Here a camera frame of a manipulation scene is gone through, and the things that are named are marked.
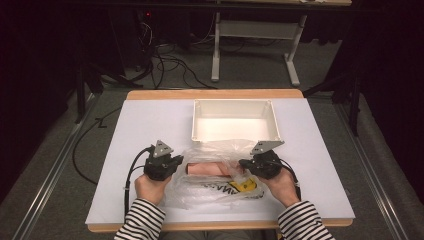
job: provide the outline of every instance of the table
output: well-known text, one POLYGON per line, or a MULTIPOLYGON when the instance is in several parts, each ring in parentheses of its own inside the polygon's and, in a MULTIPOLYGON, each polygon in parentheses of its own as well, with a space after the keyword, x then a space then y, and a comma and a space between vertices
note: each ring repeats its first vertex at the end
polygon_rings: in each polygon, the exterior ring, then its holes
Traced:
MULTIPOLYGON (((141 90, 130 92, 124 102, 86 220, 88 228, 93 232, 117 231, 124 220, 123 186, 134 156, 157 139, 171 146, 173 154, 181 154, 192 144, 193 100, 224 98, 271 99, 280 135, 286 142, 274 150, 295 169, 303 199, 316 205, 327 226, 352 223, 355 215, 300 91, 141 90)), ((141 173, 134 172, 132 180, 141 173)), ((132 188, 130 199, 134 198, 132 188)), ((270 193, 257 202, 240 202, 231 212, 228 206, 212 210, 162 207, 167 212, 163 231, 278 228, 276 216, 284 209, 270 193)))
MULTIPOLYGON (((305 4, 296 0, 228 0, 226 2, 251 2, 251 3, 274 3, 274 4, 305 4)), ((322 4, 329 6, 350 6, 350 0, 327 0, 323 3, 311 1, 307 4, 322 4)), ((213 82, 219 81, 220 51, 219 40, 221 36, 267 38, 267 39, 287 39, 291 41, 291 48, 288 53, 284 53, 284 62, 289 73, 291 84, 295 87, 300 85, 293 58, 299 45, 305 27, 307 15, 300 16, 296 23, 276 23, 276 22, 255 22, 221 20, 220 12, 215 14, 215 47, 212 58, 213 82)))

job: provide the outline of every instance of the white box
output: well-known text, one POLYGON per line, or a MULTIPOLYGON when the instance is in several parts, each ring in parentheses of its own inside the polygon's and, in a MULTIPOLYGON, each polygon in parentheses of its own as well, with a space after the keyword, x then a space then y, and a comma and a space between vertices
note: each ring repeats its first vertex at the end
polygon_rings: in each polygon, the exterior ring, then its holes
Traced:
POLYGON ((194 100, 192 140, 248 139, 281 142, 268 99, 194 100))

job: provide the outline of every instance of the gray carpet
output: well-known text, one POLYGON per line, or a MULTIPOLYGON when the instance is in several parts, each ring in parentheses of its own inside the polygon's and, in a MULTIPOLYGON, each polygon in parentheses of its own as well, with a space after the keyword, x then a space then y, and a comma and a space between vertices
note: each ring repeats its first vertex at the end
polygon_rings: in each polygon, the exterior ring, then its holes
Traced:
MULTIPOLYGON (((291 88, 285 66, 281 61, 281 48, 286 46, 285 42, 270 46, 250 44, 238 52, 223 52, 221 81, 218 83, 211 83, 209 80, 212 50, 207 48, 207 45, 202 45, 206 49, 192 48, 190 52, 175 49, 170 54, 184 59, 200 80, 217 88, 291 88)), ((231 51, 237 49, 238 46, 227 44, 223 48, 231 51)), ((319 46, 316 42, 299 46, 295 57, 295 66, 301 82, 300 89, 308 89, 322 81, 337 48, 337 44, 319 46)), ((172 47, 161 48, 162 56, 165 57, 166 52, 170 50, 172 47)), ((159 61, 155 59, 155 67, 158 63, 159 61)), ((172 69, 172 64, 166 63, 165 69, 172 69)), ((156 69, 154 72, 156 82, 159 81, 160 76, 161 72, 156 69)), ((185 77, 189 84, 196 84, 189 73, 186 73, 185 77)), ((144 84, 146 88, 153 88, 150 78, 146 78, 140 83, 144 84)), ((105 86, 105 92, 98 97, 82 131, 87 129, 95 118, 102 117, 121 106, 129 90, 109 84, 105 84, 105 86)), ((187 88, 183 80, 183 68, 178 67, 165 72, 161 86, 187 88)), ((327 96, 328 93, 321 93, 319 96, 310 98, 309 102, 357 217, 353 225, 330 228, 330 231, 337 239, 393 239, 366 181, 366 175, 362 170, 359 155, 349 132, 346 130, 337 108, 327 96)), ((70 109, 46 134, 46 138, 33 160, 2 203, 0 207, 0 222, 2 223, 0 239, 13 237, 66 138, 75 126, 75 96, 70 99, 69 105, 70 109)), ((420 226, 424 222, 423 206, 414 195, 390 150, 385 145, 363 99, 361 109, 364 110, 359 116, 358 130, 364 150, 372 160, 376 173, 384 189, 388 192, 409 238, 424 239, 420 226)), ((100 175, 118 116, 119 112, 116 112, 103 122, 107 128, 93 128, 77 148, 76 160, 79 168, 95 181, 100 175)), ((71 156, 68 155, 66 166, 32 229, 29 239, 111 239, 113 234, 92 233, 84 224, 94 191, 95 186, 76 173, 71 156)))

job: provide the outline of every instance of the striped sleeve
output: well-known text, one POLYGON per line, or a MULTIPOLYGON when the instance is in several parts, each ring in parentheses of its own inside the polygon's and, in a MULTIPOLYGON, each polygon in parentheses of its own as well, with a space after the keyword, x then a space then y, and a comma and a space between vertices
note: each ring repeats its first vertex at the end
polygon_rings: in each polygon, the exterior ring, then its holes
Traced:
POLYGON ((278 217, 278 225, 284 239, 334 239, 322 224, 315 206, 303 201, 286 209, 278 217))
POLYGON ((164 219, 164 211, 147 200, 136 199, 125 216, 125 224, 116 233, 115 239, 156 240, 164 219))

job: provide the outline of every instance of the metal bracket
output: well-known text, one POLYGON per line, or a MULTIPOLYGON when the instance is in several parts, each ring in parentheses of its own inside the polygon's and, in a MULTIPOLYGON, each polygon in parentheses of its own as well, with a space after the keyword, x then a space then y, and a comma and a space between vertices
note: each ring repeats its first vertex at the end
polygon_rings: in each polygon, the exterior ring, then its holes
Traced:
POLYGON ((261 154, 268 152, 280 145, 283 145, 284 141, 259 141, 255 147, 253 147, 250 155, 261 154))
POLYGON ((164 156, 166 154, 172 153, 173 151, 174 151, 174 149, 172 149, 171 147, 169 147, 168 145, 166 145, 161 140, 158 140, 156 142, 155 151, 153 152, 153 157, 154 158, 162 157, 162 156, 164 156))

